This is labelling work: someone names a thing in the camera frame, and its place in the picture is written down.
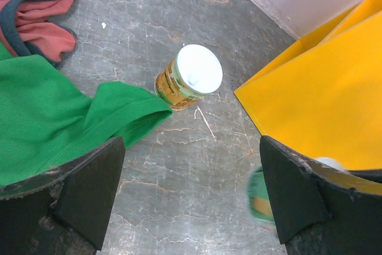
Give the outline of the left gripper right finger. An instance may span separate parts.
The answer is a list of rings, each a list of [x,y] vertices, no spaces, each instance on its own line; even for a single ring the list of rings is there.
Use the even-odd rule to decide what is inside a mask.
[[[381,254],[381,170],[339,171],[269,136],[260,157],[288,254]]]

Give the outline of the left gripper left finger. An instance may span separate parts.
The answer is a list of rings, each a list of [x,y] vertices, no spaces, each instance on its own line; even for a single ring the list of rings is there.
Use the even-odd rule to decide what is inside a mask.
[[[96,254],[125,157],[115,137],[66,164],[1,188],[1,254]]]

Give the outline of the white lid yellow can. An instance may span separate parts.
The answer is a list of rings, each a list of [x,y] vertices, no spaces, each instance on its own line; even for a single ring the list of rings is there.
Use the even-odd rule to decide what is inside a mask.
[[[173,110],[183,110],[215,92],[223,80],[219,59],[204,46],[184,46],[155,78],[155,93]]]

